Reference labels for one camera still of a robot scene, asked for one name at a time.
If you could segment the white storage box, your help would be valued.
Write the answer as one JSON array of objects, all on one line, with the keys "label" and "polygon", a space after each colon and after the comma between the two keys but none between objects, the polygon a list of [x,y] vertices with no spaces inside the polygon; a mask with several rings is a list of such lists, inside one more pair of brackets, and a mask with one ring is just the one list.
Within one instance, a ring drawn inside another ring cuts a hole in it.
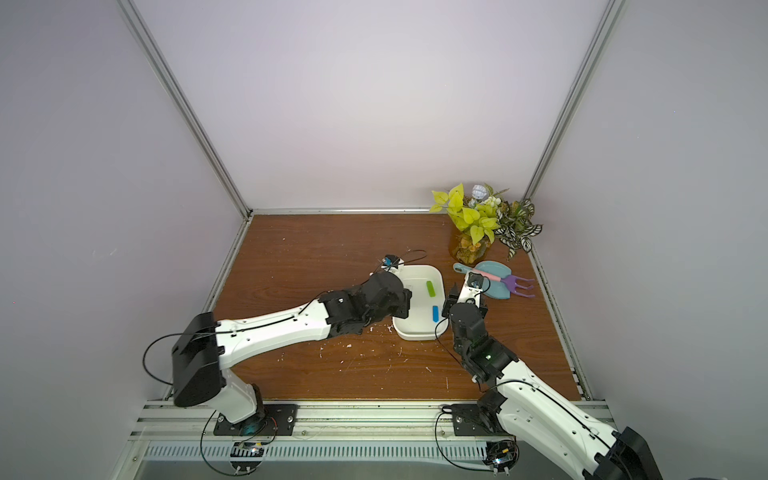
[{"label": "white storage box", "polygon": [[[445,301],[445,290],[441,272],[431,265],[403,265],[396,270],[396,275],[404,286],[412,292],[411,309],[406,319],[393,318],[393,326],[398,336],[406,341],[434,341],[447,330],[447,322],[441,317]],[[426,282],[432,281],[436,296],[431,298]],[[434,323],[431,307],[440,309],[440,321]]]}]

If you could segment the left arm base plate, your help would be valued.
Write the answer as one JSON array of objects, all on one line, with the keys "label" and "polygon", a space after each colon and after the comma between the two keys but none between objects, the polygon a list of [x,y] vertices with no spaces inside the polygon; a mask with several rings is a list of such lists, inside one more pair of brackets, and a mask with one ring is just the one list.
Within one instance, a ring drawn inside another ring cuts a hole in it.
[{"label": "left arm base plate", "polygon": [[219,414],[213,435],[289,437],[293,434],[298,410],[299,405],[295,403],[268,403],[260,412],[238,423],[231,423],[223,414]]}]

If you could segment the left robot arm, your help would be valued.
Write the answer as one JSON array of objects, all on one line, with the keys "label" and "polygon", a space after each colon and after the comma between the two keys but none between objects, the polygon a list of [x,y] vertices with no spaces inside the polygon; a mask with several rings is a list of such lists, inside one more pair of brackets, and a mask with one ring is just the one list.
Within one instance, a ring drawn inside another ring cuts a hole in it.
[{"label": "left robot arm", "polygon": [[232,368],[256,355],[293,344],[359,335],[387,317],[409,314],[412,292],[394,273],[380,271],[365,282],[323,292],[310,302],[239,320],[194,317],[171,349],[173,403],[207,405],[231,424],[264,416],[261,394]]}]

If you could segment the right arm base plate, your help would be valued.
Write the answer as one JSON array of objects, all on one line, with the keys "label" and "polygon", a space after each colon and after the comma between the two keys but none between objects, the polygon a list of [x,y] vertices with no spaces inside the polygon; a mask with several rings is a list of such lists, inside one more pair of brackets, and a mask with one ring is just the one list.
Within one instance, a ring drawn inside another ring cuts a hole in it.
[{"label": "right arm base plate", "polygon": [[451,404],[446,412],[451,416],[455,436],[506,436],[497,414],[477,404]]}]

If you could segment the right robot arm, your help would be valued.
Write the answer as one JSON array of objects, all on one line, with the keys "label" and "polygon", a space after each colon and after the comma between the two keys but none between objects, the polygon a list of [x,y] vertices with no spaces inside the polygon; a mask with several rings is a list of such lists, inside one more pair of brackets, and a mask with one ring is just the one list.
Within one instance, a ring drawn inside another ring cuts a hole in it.
[{"label": "right robot arm", "polygon": [[546,384],[485,326],[482,291],[453,287],[442,317],[463,368],[487,390],[478,401],[489,430],[515,436],[572,479],[660,479],[646,440],[589,415]]}]

